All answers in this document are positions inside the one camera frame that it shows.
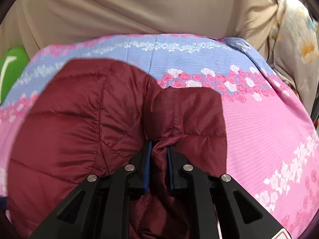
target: green object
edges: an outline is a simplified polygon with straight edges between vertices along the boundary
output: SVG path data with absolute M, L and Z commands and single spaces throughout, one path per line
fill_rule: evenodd
M 0 103 L 2 104 L 11 87 L 29 63 L 29 57 L 24 48 L 11 48 L 0 59 Z

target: silver screw head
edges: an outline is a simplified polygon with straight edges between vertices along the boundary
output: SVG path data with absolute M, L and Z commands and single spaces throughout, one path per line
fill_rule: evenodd
M 135 166 L 133 164 L 128 164 L 125 166 L 125 170 L 130 172 L 133 171 L 135 169 Z
M 228 174 L 223 174 L 223 175 L 221 176 L 221 179 L 222 179 L 224 182 L 229 182 L 232 178 L 231 178 L 231 176 L 228 175 Z
M 183 169 L 184 169 L 185 171 L 190 172 L 190 171 L 192 171 L 194 168 L 193 168 L 193 166 L 190 165 L 190 164 L 185 164 L 185 165 L 183 166 Z
M 87 180 L 88 180 L 89 182 L 95 182 L 96 179 L 97 179 L 97 177 L 96 177 L 95 174 L 91 174 L 91 175 L 89 175 L 89 176 L 87 177 Z

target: beige fabric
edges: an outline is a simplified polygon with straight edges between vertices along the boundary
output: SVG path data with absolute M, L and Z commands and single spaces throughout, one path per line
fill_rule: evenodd
M 297 91 L 310 115 L 319 82 L 319 50 L 316 29 L 308 10 L 298 0 L 279 0 L 269 47 L 267 63 Z
M 268 57 L 277 7 L 277 0 L 17 0 L 0 26 L 0 56 L 17 45 L 32 57 L 49 44 L 111 34 L 192 33 L 242 37 Z

